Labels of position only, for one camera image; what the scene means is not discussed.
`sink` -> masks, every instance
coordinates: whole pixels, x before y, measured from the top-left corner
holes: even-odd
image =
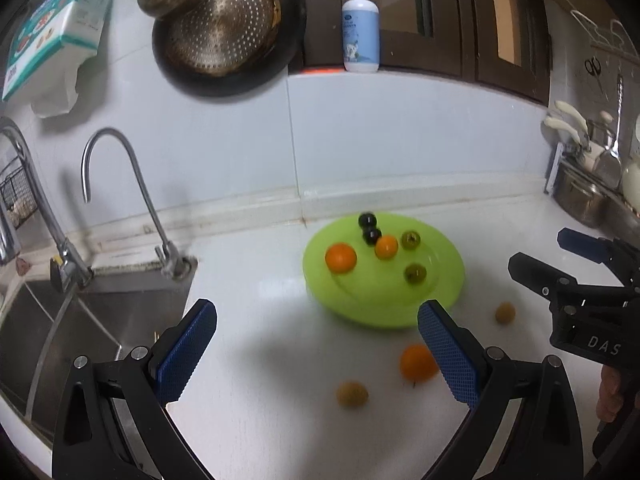
[[[74,359],[124,358],[150,347],[182,319],[196,264],[180,282],[159,269],[97,275],[66,296],[48,281],[25,282],[0,326],[0,391],[51,445]]]

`scissors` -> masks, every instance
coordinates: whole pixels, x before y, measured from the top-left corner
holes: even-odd
[[[600,74],[602,74],[602,65],[600,64],[600,61],[598,60],[598,58],[595,56],[592,56],[591,59],[585,60],[584,67],[587,70],[587,74],[589,74],[591,77],[596,78],[596,81],[598,82],[598,86],[600,88],[600,92],[602,92],[602,95],[604,95],[604,97],[608,101],[609,97],[607,97],[607,93],[604,91],[604,88],[602,87],[602,83],[600,82]]]

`black wire rack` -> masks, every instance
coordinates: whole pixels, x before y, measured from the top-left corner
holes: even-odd
[[[7,167],[10,167],[15,160],[12,160]],[[24,224],[38,208],[22,166],[13,170],[2,181],[0,194],[7,214],[16,229]]]

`window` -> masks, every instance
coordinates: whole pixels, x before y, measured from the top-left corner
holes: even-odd
[[[301,66],[342,65],[341,8],[305,0]],[[548,102],[548,31],[542,0],[372,0],[380,8],[383,68],[497,86]]]

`countertop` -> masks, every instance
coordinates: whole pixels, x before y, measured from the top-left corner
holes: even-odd
[[[559,355],[574,391],[586,466],[598,421],[600,366],[549,344],[548,303],[512,282],[509,257],[519,251],[574,275],[581,283],[616,285],[604,267],[561,250],[563,227],[589,234],[551,198],[523,196],[402,210],[442,231],[456,245],[466,283],[450,311],[484,346],[500,346],[514,359],[539,362]],[[441,375],[415,388],[398,371],[402,350],[421,342],[417,329],[384,332],[346,322],[319,306],[306,290],[302,254],[329,221],[194,238],[188,251],[198,270],[187,310],[211,300],[218,329],[178,402],[168,411],[182,436],[214,478],[234,480],[388,480],[421,478],[466,415]],[[153,259],[152,247],[133,260]],[[517,309],[499,326],[502,301]],[[361,410],[335,401],[344,380],[369,390]],[[498,459],[517,405],[482,466]],[[50,472],[50,450],[0,399],[0,422],[32,462]]]

